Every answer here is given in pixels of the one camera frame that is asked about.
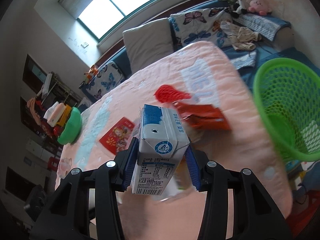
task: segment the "milk carton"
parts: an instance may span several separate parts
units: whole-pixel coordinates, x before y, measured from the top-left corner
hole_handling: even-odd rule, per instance
[[[144,105],[132,192],[161,195],[189,143],[175,110]]]

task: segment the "barcode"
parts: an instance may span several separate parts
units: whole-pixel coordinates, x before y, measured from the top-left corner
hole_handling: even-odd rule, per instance
[[[147,188],[137,188],[137,194],[142,195],[159,195],[161,189],[147,189]]]

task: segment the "light blue stripe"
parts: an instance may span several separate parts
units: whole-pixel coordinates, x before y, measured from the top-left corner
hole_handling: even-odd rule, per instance
[[[96,138],[101,130],[108,122],[110,111],[108,111],[109,103],[112,100],[112,96],[105,99],[102,106],[95,114],[94,118],[89,124],[89,128],[84,132],[84,137],[76,153],[74,163],[78,168],[84,170],[88,163],[91,150],[96,143]]]

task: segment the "nutrition facts table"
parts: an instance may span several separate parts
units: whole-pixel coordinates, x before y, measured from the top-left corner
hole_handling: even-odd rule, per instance
[[[141,165],[140,178],[167,179],[174,168],[172,163],[143,162]]]

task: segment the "screw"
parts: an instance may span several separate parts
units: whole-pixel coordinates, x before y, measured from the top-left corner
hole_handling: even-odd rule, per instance
[[[116,162],[115,162],[115,161],[108,161],[108,162],[106,163],[106,165],[111,168],[111,167],[116,166]]]
[[[213,167],[214,168],[215,166],[217,166],[217,163],[215,163],[214,161],[208,161],[207,165],[209,167]]]
[[[72,171],[71,171],[71,174],[72,175],[76,175],[80,172],[80,170],[78,168],[74,168]]]
[[[250,175],[251,174],[251,171],[249,169],[244,169],[242,172],[245,175]]]

